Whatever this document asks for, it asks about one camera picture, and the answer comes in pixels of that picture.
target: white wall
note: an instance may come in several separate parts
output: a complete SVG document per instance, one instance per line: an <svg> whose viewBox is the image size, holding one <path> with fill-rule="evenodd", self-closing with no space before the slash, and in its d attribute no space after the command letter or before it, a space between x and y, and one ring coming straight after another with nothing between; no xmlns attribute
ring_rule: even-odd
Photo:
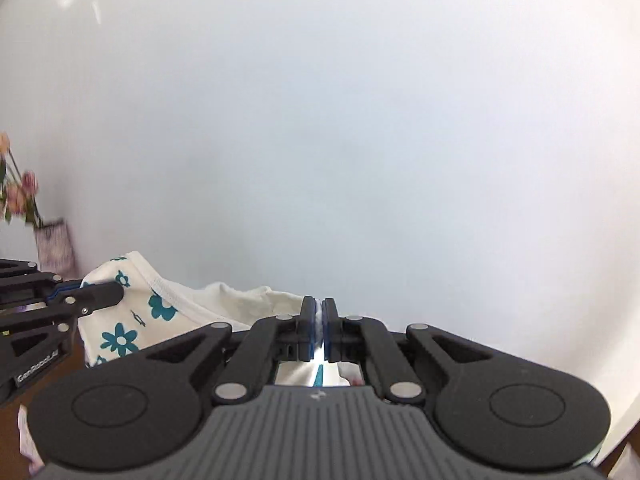
<svg viewBox="0 0 640 480"><path fill-rule="evenodd" d="M640 393L640 0L6 0L0 38L0 130L82 269L428 322L614 422Z"/></svg>

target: artificial flower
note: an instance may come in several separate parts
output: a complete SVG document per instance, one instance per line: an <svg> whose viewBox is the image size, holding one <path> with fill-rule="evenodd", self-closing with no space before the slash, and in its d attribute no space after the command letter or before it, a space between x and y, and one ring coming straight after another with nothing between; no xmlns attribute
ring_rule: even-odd
<svg viewBox="0 0 640 480"><path fill-rule="evenodd" d="M25 171L22 175L22 189L27 196L34 196L38 192L38 181L33 171Z"/></svg>
<svg viewBox="0 0 640 480"><path fill-rule="evenodd" d="M0 155L5 156L9 152L10 147L9 136L6 132L0 132Z"/></svg>
<svg viewBox="0 0 640 480"><path fill-rule="evenodd" d="M14 215L23 214L27 205L27 197L17 184L6 187L6 208Z"/></svg>

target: blue flower print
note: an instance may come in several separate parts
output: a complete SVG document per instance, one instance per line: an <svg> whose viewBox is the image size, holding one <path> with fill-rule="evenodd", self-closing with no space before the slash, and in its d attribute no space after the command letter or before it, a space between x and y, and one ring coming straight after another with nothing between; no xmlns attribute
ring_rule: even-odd
<svg viewBox="0 0 640 480"><path fill-rule="evenodd" d="M154 290L151 291L153 296L149 298L149 306L151 307L151 317L158 319L162 316L162 319L169 321L176 312L178 312L173 306L164 306L162 298L156 294Z"/></svg>
<svg viewBox="0 0 640 480"><path fill-rule="evenodd" d="M127 350L132 353L138 351L138 347L133 344L135 338L138 337L138 332L129 330L125 333L122 323L116 324L113 334L102 332L102 337L105 338L106 341L100 345L100 348L108 348L110 346L111 348L109 348L109 350L112 352L117 350L120 357L124 357Z"/></svg>
<svg viewBox="0 0 640 480"><path fill-rule="evenodd" d="M115 279L122 286L131 286L129 285L129 277L121 270L118 271Z"/></svg>

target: flower stem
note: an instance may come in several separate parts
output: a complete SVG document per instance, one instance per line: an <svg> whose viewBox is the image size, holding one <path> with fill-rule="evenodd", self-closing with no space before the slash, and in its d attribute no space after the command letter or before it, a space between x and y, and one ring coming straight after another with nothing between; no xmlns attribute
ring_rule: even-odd
<svg viewBox="0 0 640 480"><path fill-rule="evenodd" d="M9 151L9 156L11 157L11 160L14 162L15 171L18 172L18 175L22 175L22 173L20 173L20 170L18 169L18 164L15 161L14 154L11 152L10 148L9 148L8 151Z"/></svg>
<svg viewBox="0 0 640 480"><path fill-rule="evenodd" d="M38 205L36 204L35 197L33 198L33 212L36 216L36 219L38 220L38 227L41 228L44 225L44 222L42 221L42 216L40 216L40 213L38 211Z"/></svg>

